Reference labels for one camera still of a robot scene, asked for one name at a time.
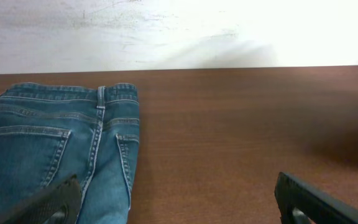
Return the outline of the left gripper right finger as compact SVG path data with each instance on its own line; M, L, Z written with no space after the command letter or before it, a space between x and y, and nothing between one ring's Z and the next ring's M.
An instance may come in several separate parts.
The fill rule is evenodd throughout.
M282 224L358 224L358 210L312 185L280 172L274 191Z

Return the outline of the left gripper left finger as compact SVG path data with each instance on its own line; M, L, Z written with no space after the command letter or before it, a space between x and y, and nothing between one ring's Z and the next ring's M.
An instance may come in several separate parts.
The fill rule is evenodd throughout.
M75 223L81 199L81 186L70 174L0 213L0 224Z

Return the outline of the folded blue denim jeans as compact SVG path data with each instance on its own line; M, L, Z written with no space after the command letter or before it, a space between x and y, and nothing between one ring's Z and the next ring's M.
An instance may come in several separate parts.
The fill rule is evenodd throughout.
M126 223L139 136L130 83L11 86L0 95L0 213L76 175L78 223Z

